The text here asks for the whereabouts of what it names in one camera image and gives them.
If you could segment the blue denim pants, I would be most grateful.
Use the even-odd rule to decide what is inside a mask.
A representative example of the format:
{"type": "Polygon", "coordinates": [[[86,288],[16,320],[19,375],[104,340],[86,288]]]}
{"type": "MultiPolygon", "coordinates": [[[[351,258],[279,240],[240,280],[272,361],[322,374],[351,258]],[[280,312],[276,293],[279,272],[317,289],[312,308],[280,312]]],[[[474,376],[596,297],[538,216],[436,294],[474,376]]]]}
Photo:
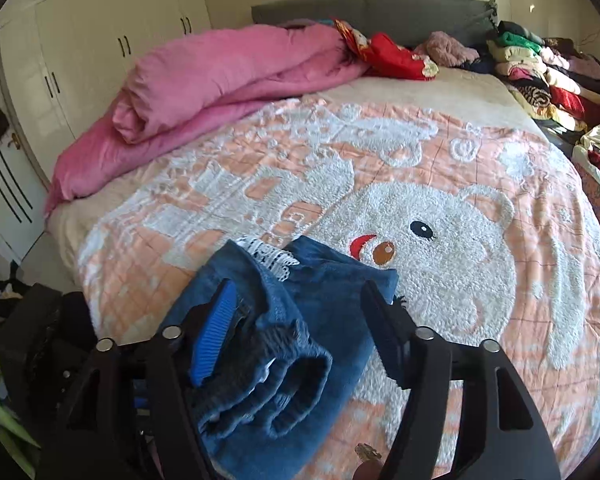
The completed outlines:
{"type": "Polygon", "coordinates": [[[398,274],[300,236],[284,248],[228,240],[163,320],[180,324],[222,281],[236,307],[213,373],[189,393],[189,413],[212,460],[235,479],[290,479],[313,456],[373,349],[361,290],[386,301],[398,274]]]}

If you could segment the white door with bags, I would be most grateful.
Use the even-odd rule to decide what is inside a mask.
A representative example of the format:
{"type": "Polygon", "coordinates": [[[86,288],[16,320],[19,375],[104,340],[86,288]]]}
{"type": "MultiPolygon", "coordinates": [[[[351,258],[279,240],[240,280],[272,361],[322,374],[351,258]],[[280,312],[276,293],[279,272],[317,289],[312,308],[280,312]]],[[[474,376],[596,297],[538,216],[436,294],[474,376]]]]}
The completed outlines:
{"type": "Polygon", "coordinates": [[[0,246],[20,261],[44,232],[46,189],[16,130],[0,78],[0,246]]]}

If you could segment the peach white bear bedspread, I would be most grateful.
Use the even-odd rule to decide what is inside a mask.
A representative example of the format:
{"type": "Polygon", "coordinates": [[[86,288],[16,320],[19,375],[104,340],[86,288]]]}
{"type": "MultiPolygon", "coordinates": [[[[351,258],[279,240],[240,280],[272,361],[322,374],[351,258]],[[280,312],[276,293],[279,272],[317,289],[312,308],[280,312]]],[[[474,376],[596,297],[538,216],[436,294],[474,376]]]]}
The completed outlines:
{"type": "Polygon", "coordinates": [[[600,222],[491,76],[361,78],[268,105],[57,206],[48,227],[96,330],[125,342],[227,240],[311,237],[396,270],[443,337],[497,339],[563,474],[600,437],[600,222]]]}

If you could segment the pink folded blanket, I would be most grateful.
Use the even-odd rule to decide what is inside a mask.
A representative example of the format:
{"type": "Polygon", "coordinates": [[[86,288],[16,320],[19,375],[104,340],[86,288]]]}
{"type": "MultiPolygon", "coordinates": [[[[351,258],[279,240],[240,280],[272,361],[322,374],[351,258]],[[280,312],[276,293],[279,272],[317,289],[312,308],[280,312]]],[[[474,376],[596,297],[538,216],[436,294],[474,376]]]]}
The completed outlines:
{"type": "Polygon", "coordinates": [[[61,153],[45,211],[280,99],[367,70],[335,27],[251,25],[173,40],[130,70],[105,114],[61,153]]]}

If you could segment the stack of folded clothes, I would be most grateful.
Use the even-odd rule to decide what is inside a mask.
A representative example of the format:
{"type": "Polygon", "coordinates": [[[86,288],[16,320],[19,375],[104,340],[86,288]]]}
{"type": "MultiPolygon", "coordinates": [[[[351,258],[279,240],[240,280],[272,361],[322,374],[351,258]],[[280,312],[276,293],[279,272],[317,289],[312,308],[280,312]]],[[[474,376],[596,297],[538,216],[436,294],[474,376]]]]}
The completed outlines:
{"type": "Polygon", "coordinates": [[[486,46],[494,75],[539,128],[574,143],[600,125],[600,61],[572,40],[501,21],[486,46]]]}

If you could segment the dusty pink fluffy garment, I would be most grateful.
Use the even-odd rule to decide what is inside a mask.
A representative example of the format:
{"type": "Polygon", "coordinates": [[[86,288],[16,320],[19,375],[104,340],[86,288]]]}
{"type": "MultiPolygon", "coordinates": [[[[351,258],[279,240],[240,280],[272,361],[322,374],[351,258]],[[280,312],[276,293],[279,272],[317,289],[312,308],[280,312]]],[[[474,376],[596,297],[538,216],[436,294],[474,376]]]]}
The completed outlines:
{"type": "Polygon", "coordinates": [[[422,44],[415,48],[414,52],[419,55],[427,55],[430,60],[443,67],[471,64],[480,58],[477,50],[465,47],[446,32],[432,32],[422,44]]]}

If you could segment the red patterned garment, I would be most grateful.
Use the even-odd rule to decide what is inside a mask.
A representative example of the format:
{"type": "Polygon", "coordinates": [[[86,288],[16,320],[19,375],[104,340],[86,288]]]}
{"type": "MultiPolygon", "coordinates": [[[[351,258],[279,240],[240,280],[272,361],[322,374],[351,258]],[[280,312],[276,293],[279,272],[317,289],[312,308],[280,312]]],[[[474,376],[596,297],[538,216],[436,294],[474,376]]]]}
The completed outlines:
{"type": "Polygon", "coordinates": [[[384,32],[367,38],[345,21],[335,20],[334,25],[353,55],[377,77],[427,81],[439,73],[428,55],[399,46],[384,32]]]}

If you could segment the grey upholstered headboard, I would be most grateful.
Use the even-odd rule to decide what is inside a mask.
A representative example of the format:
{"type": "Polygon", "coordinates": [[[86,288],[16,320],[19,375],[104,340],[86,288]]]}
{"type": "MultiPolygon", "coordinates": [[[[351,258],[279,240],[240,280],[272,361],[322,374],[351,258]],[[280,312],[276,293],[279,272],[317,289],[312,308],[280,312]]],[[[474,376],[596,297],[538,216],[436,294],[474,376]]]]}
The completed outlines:
{"type": "Polygon", "coordinates": [[[498,30],[495,0],[279,0],[251,8],[253,23],[338,18],[366,37],[387,34],[415,47],[432,32],[445,32],[467,47],[483,44],[498,30]]]}

